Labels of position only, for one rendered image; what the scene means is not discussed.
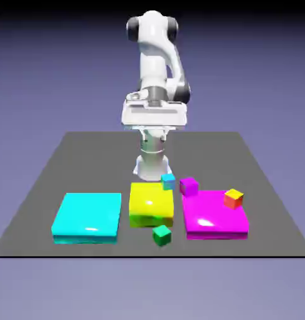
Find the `large cyan box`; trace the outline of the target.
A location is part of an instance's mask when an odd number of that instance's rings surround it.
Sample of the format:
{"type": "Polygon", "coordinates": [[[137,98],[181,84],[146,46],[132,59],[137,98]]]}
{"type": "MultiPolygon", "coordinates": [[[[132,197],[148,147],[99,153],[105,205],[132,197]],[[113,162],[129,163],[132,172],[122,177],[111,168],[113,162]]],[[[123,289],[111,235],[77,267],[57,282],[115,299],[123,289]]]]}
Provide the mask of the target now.
{"type": "Polygon", "coordinates": [[[120,193],[67,193],[51,226],[55,244],[116,244],[120,193]]]}

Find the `large yellow box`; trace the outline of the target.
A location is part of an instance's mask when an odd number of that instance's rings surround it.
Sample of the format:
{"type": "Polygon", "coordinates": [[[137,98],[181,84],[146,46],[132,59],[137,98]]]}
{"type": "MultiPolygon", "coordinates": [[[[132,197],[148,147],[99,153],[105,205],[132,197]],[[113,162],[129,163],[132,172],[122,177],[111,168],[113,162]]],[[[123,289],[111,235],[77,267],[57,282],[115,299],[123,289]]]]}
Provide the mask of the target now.
{"type": "Polygon", "coordinates": [[[173,191],[160,182],[132,182],[129,196],[129,225],[150,228],[174,222],[173,191]]]}

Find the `small cyan cube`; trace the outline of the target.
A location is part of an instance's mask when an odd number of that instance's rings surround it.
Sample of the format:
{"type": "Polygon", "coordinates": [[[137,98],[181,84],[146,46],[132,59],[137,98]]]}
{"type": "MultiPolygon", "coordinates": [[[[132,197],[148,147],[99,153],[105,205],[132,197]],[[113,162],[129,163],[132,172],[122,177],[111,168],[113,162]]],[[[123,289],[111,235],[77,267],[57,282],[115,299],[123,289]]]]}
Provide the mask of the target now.
{"type": "Polygon", "coordinates": [[[164,190],[174,190],[176,187],[176,178],[173,174],[163,174],[161,182],[164,190]]]}

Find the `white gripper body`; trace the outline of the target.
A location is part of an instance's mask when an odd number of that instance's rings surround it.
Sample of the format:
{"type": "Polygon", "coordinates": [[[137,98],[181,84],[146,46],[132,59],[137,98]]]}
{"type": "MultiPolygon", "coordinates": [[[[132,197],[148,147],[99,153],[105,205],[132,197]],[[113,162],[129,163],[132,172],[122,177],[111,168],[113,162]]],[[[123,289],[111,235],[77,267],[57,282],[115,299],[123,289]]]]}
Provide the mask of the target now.
{"type": "Polygon", "coordinates": [[[147,100],[124,101],[121,122],[125,126],[183,127],[187,124],[187,106],[184,103],[161,101],[151,107],[147,100]]]}

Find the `small orange cube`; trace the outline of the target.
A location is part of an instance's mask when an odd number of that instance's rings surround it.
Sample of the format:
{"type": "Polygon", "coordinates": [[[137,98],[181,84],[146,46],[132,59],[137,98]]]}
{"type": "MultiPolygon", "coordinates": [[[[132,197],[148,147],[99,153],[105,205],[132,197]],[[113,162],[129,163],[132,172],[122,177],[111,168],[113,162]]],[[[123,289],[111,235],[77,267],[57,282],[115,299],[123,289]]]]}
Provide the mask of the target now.
{"type": "Polygon", "coordinates": [[[236,209],[243,205],[244,193],[230,189],[224,193],[224,205],[231,209],[236,209]]]}

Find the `large magenta box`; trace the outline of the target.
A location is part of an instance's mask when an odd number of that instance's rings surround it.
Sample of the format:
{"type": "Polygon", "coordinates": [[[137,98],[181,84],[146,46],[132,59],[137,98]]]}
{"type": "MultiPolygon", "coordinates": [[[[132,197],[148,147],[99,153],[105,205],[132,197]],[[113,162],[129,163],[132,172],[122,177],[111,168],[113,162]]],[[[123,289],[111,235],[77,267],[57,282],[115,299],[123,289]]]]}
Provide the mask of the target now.
{"type": "Polygon", "coordinates": [[[243,205],[231,209],[224,205],[226,190],[200,190],[182,197],[182,210],[188,240],[246,239],[249,221],[243,205]]]}

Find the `small green cube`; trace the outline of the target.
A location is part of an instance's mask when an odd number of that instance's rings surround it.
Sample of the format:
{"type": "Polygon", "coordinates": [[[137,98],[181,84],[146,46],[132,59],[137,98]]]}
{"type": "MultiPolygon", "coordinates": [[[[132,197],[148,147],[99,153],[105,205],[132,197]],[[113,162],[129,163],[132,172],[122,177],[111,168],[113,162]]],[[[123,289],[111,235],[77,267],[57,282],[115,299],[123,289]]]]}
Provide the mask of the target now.
{"type": "Polygon", "coordinates": [[[158,246],[165,246],[172,240],[172,231],[165,225],[152,229],[152,238],[158,246]]]}

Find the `small purple cube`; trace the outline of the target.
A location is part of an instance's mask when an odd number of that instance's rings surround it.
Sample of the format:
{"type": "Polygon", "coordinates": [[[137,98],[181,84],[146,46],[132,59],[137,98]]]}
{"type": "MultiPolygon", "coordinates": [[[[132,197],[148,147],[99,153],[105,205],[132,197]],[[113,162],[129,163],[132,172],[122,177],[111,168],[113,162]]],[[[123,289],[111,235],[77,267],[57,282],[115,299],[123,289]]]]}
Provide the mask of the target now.
{"type": "Polygon", "coordinates": [[[179,189],[183,196],[194,196],[199,191],[199,183],[193,177],[186,177],[180,180],[179,189]]]}

